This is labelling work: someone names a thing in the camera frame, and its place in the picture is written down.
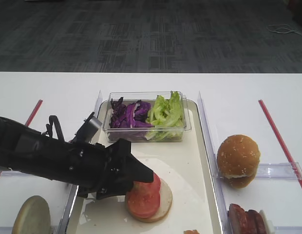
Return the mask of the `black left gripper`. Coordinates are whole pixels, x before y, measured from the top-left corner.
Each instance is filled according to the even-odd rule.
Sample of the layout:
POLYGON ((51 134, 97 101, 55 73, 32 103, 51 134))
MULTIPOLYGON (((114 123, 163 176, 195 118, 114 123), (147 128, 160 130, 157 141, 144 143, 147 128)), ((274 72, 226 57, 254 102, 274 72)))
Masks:
POLYGON ((105 147, 101 144, 72 144, 53 164, 55 180, 79 186, 78 196, 96 194, 97 200, 126 195, 133 181, 152 183, 153 170, 132 155, 125 139, 105 147))

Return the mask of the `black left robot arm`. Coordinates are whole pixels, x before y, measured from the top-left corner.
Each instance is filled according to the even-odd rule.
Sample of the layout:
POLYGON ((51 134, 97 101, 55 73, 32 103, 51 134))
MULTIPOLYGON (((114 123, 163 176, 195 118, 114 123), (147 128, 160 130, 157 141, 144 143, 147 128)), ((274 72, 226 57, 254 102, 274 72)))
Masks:
POLYGON ((0 117, 0 171, 73 184, 79 197, 96 193, 99 200, 125 195, 135 182, 152 183, 153 170, 132 155, 129 141, 120 139, 108 147, 90 143, 101 125, 89 115, 66 142, 56 116, 49 117, 44 133, 0 117))

